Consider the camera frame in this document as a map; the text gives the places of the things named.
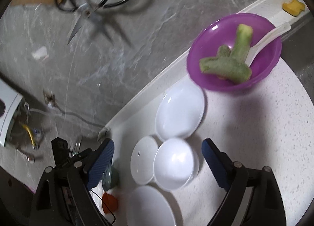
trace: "white plastic spoon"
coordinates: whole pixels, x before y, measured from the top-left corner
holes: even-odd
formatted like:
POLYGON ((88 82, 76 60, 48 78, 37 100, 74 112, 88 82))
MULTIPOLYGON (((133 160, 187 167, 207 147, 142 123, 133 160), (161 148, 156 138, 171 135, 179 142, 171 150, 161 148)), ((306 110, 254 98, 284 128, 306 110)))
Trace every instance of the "white plastic spoon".
POLYGON ((274 41, 277 37, 286 33, 291 29, 289 23, 284 23, 279 27, 268 32, 256 45, 250 48, 247 58, 245 60, 245 64, 250 66, 255 59, 256 55, 270 42, 274 41))

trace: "yellow wire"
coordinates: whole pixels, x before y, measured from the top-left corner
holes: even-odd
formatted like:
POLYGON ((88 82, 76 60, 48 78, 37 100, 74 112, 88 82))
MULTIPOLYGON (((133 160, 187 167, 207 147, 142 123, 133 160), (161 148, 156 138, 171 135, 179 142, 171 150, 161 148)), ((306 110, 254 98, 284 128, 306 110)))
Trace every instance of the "yellow wire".
POLYGON ((32 145, 33 145, 33 147, 35 147, 35 146, 36 146, 36 143, 35 143, 35 141, 34 141, 34 137, 33 137, 32 131, 30 130, 29 126, 27 126, 26 124, 23 124, 23 123, 21 123, 21 122, 19 122, 19 123, 20 123, 20 125, 22 126, 22 128, 27 131, 27 133, 28 133, 28 135, 29 135, 29 137, 30 137, 30 140, 32 141, 32 145))

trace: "marble surface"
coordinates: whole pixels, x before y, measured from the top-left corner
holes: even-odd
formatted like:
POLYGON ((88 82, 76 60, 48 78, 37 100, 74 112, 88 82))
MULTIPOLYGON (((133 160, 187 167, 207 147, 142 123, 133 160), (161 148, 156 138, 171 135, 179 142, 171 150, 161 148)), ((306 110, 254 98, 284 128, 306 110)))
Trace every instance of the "marble surface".
POLYGON ((76 13, 9 6, 0 20, 0 72, 39 101, 44 89, 63 109, 105 125, 202 29, 254 1, 131 0, 102 13, 112 43, 87 23, 69 45, 76 13))

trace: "white bowl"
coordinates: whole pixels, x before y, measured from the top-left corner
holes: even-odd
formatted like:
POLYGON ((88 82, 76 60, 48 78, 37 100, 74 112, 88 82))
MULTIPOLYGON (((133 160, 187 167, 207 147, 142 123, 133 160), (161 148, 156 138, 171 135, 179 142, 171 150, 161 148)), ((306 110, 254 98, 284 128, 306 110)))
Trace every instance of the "white bowl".
POLYGON ((200 124, 205 109, 204 93, 190 79, 174 84, 161 101, 155 119, 158 138, 186 139, 200 124))
POLYGON ((190 145, 180 138, 171 138, 158 149, 153 174, 156 184, 165 191, 177 190, 197 176, 199 160, 190 145))
POLYGON ((131 156, 131 175, 138 185, 148 184, 154 177, 153 162, 158 145, 150 136, 142 138, 135 145, 131 156))
POLYGON ((159 191, 140 186, 130 195, 127 204, 128 226, 176 226, 173 212, 159 191))

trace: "white appliance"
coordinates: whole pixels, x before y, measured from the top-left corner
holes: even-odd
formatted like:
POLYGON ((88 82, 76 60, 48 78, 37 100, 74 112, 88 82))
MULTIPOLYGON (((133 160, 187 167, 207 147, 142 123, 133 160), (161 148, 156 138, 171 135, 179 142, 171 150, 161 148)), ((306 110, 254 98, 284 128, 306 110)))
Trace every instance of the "white appliance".
POLYGON ((23 96, 0 79, 0 144, 5 146, 10 139, 14 119, 19 113, 19 105, 23 103, 23 96))

